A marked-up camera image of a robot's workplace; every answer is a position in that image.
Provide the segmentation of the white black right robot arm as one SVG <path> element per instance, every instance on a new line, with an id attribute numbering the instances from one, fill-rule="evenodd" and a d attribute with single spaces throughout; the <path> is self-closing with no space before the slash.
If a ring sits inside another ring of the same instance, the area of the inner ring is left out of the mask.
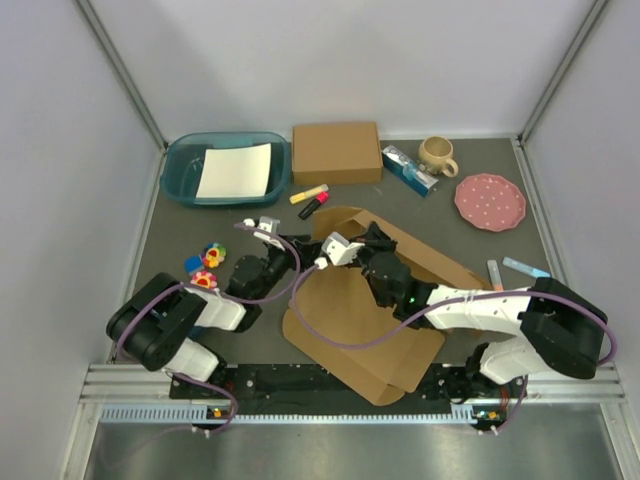
<path id="1" fill-rule="evenodd" d="M 350 264 L 360 268 L 376 304 L 407 327 L 501 334 L 477 345 L 465 362 L 474 393 L 487 396 L 548 371 L 579 380 L 595 376 L 607 317 L 565 284 L 543 277 L 504 292 L 463 290 L 415 278 L 377 223 L 349 243 L 356 249 Z"/>

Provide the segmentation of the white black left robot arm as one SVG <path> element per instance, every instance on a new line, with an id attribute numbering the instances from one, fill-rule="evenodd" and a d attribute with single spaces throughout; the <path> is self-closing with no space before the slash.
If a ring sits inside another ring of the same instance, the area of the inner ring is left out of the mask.
<path id="1" fill-rule="evenodd" d="M 185 285 L 161 272 L 110 318 L 107 336 L 118 353 L 126 353 L 147 370 L 188 376 L 205 396 L 226 387 L 225 362 L 196 340 L 199 330 L 248 330 L 262 305 L 288 292 L 272 289 L 293 271 L 299 275 L 319 256 L 321 242 L 309 235 L 284 236 L 277 245 L 264 242 L 266 255 L 245 255 L 234 265 L 227 287 L 219 291 Z"/>

